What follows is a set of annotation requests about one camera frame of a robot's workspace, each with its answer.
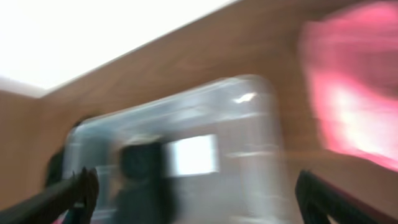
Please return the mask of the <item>pink printed t-shirt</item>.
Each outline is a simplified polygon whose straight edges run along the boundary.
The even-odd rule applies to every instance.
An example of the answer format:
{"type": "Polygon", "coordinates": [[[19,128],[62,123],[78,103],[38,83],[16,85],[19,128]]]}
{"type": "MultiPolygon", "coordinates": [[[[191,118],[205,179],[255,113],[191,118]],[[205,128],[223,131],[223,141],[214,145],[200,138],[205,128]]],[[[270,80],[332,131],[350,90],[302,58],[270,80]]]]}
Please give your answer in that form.
{"type": "Polygon", "coordinates": [[[397,2],[306,22],[299,53],[323,147],[397,170],[397,2]]]}

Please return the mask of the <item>black taped garment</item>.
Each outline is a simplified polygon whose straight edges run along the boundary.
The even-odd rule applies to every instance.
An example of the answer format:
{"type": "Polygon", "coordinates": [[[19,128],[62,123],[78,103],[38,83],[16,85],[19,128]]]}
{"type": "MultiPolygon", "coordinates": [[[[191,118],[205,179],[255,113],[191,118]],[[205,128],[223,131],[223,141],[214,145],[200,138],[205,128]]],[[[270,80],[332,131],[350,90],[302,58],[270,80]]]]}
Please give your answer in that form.
{"type": "Polygon", "coordinates": [[[167,158],[159,141],[124,146],[119,153],[122,187],[116,195],[115,223],[168,224],[176,217],[167,158]]]}

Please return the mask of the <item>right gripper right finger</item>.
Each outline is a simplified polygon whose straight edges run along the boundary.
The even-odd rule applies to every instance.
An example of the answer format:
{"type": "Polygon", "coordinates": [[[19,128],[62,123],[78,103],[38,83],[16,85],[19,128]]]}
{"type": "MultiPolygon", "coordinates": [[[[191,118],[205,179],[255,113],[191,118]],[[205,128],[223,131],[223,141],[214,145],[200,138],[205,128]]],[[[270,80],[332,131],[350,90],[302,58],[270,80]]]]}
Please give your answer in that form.
{"type": "Polygon", "coordinates": [[[295,197],[304,224],[397,224],[397,219],[375,209],[309,170],[299,173],[295,197]]]}

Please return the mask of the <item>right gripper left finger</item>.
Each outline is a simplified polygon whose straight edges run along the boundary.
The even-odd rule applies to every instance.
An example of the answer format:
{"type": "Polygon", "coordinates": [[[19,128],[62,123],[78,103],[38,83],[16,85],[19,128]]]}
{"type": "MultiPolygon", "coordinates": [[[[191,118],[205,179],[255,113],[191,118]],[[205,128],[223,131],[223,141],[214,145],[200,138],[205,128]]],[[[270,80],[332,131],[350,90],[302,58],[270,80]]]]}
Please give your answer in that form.
{"type": "Polygon", "coordinates": [[[55,223],[66,213],[63,223],[91,221],[100,186],[96,169],[82,169],[43,192],[1,211],[2,224],[55,223]]]}

